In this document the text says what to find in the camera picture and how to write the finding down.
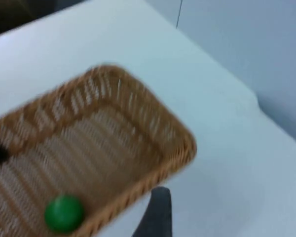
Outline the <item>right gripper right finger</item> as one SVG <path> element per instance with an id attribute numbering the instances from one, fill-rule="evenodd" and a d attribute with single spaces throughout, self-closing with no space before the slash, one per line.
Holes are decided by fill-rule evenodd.
<path id="1" fill-rule="evenodd" d="M 145 213 L 132 236 L 172 236 L 172 200 L 168 188 L 156 187 L 151 190 L 150 200 Z"/>

